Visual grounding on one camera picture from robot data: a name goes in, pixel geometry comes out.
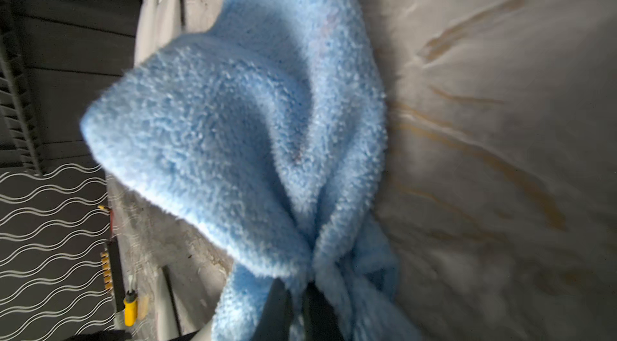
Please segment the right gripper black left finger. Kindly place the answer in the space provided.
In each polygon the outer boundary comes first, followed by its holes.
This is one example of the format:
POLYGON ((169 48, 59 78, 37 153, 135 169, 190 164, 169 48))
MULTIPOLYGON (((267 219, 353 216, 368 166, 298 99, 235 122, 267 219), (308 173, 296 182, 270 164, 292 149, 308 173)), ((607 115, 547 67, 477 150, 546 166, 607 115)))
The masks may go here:
POLYGON ((293 318, 292 295, 278 278, 271 285, 251 341, 288 341, 293 318))

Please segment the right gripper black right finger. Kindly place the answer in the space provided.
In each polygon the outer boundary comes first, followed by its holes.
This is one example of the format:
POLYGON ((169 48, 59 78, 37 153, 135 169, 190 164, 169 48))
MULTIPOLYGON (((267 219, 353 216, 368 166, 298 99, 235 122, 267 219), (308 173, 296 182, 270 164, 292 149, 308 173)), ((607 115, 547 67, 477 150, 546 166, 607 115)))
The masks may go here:
POLYGON ((344 341, 334 309, 314 283, 303 294, 302 316, 306 341, 344 341))

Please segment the blue microfiber cloth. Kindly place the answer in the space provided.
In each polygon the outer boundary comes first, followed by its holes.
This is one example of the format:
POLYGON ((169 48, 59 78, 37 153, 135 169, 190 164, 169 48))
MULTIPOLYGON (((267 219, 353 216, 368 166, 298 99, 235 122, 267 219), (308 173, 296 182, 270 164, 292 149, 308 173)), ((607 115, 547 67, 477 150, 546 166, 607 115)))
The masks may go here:
POLYGON ((386 124, 358 0, 224 0, 207 32, 126 74, 80 128, 107 172, 232 258, 212 339, 251 340, 279 278, 289 340, 305 340, 310 283, 344 340, 418 340, 371 214, 386 124))

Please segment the white tube black cap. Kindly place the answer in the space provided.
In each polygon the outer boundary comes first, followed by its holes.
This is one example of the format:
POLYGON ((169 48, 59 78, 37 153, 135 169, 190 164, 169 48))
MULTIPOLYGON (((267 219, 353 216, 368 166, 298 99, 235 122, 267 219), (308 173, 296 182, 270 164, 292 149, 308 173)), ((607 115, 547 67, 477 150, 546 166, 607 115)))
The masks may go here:
POLYGON ((158 0, 142 0, 135 38, 133 62, 139 66, 156 50, 156 16, 158 0))

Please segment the white tube green cap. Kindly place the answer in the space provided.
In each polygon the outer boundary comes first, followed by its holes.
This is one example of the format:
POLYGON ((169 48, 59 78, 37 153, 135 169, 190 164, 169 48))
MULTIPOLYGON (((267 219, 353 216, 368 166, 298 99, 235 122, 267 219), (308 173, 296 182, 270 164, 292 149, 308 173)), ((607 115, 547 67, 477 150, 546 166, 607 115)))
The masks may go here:
POLYGON ((157 47, 163 47, 183 32, 182 0, 158 0, 155 20, 157 47))

